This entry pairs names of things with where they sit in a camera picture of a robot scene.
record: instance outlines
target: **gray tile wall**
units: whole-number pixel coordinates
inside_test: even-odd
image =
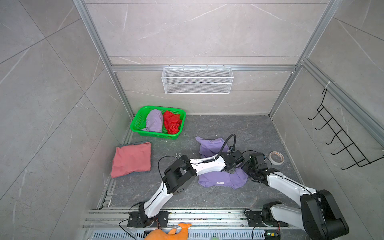
[[[118,72],[136,113],[146,105],[181,108],[187,114],[267,115],[289,71],[234,71],[229,94],[165,94],[161,71]]]
[[[344,0],[310,56],[384,124],[384,1]]]
[[[346,151],[331,155],[343,148],[341,143],[335,139],[327,145],[326,142],[331,142],[334,136],[332,130],[327,126],[319,131],[315,129],[325,123],[319,115],[312,121],[308,119],[317,113],[323,89],[303,70],[273,121],[304,183],[330,191],[338,202],[350,229],[350,234],[340,239],[383,239],[384,159],[364,167],[340,169],[352,165],[354,161]],[[323,104],[368,159],[372,161],[383,155],[382,146],[330,93],[326,94]],[[340,138],[349,144],[344,134],[340,134]],[[348,150],[356,159],[363,159],[355,147],[351,146]]]
[[[327,0],[88,0],[113,64],[296,64]]]
[[[0,239],[74,239],[129,117],[71,0],[2,1]]]

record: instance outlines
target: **folded pink cloth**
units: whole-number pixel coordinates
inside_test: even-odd
[[[111,178],[132,172],[151,170],[151,143],[117,147],[113,158]]]

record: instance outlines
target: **orange plush toy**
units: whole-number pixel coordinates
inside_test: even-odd
[[[175,234],[175,228],[171,229],[168,234],[160,229],[156,229],[148,234],[144,240],[187,240],[188,228],[192,225],[190,223],[179,223],[179,226],[181,227],[181,231],[178,234]]]

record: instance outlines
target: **gray marble floor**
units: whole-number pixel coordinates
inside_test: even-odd
[[[186,154],[189,158],[200,158],[200,144],[196,136],[205,139],[226,139],[231,133],[236,134],[236,149],[240,151],[256,150],[269,154],[278,151],[285,157],[284,164],[274,166],[286,176],[298,180],[290,160],[284,150],[279,136],[268,116],[187,116],[179,138],[168,140],[154,137],[143,137],[134,134],[131,142],[149,141],[152,143],[150,172],[135,172],[116,178],[111,207],[130,207],[133,204],[148,200],[160,184],[157,162],[162,156]],[[164,170],[174,162],[173,158],[164,158],[160,170]],[[208,187],[198,184],[195,179],[188,189],[180,195],[173,196],[165,207],[185,208],[258,208],[272,201],[297,207],[297,204],[279,191],[252,181],[236,190],[230,187]],[[302,230],[282,230],[282,239],[305,240]]]

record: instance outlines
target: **white zip tie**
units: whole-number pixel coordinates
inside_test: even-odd
[[[327,88],[330,83],[336,83],[336,82],[328,81],[327,85],[325,85],[325,88]]]

